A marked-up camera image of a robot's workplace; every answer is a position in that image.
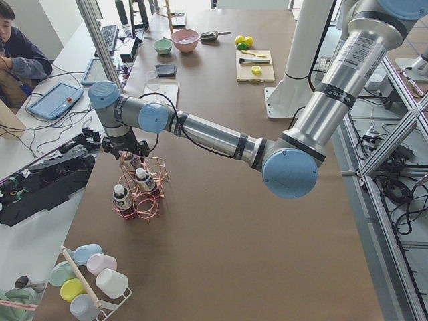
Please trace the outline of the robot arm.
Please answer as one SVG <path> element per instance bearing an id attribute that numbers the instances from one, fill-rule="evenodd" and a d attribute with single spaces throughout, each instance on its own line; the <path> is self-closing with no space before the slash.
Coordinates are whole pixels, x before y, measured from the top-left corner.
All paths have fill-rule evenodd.
<path id="1" fill-rule="evenodd" d="M 255 139 L 169 104 L 145 103 L 123 96 L 110 81 L 92 85 L 90 101 L 114 154 L 146 156 L 134 128 L 183 136 L 196 146 L 261 172 L 275 195 L 294 199 L 315 186 L 325 146 L 385 54 L 398 48 L 414 24 L 427 14 L 426 1 L 359 1 L 348 22 L 348 38 L 294 126 L 276 141 Z"/>

